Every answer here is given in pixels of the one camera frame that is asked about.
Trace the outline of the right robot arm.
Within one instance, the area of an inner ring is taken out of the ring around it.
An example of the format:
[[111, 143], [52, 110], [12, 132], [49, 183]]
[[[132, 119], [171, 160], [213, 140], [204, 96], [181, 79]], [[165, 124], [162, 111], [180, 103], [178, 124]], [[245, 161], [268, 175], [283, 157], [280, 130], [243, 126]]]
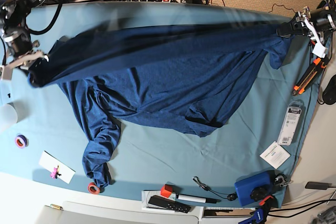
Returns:
[[42, 35], [53, 27], [60, 13], [59, 4], [50, 24], [41, 31], [27, 27], [26, 17], [31, 10], [45, 0], [1, 0], [1, 42], [4, 56], [1, 64], [1, 79], [11, 80], [13, 70], [27, 71], [39, 59], [49, 60], [48, 55], [38, 50], [39, 41], [32, 41], [31, 35]]

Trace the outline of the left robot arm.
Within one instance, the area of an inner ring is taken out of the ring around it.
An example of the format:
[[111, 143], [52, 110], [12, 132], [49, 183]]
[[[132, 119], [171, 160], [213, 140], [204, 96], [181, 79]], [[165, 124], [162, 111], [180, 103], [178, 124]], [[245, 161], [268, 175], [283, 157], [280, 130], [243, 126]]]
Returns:
[[308, 36], [317, 41], [311, 29], [305, 24], [305, 20], [313, 26], [320, 41], [325, 41], [335, 32], [335, 0], [322, 0], [316, 9], [304, 7], [297, 12], [289, 22], [282, 23], [277, 29], [277, 35], [289, 38], [293, 35]]

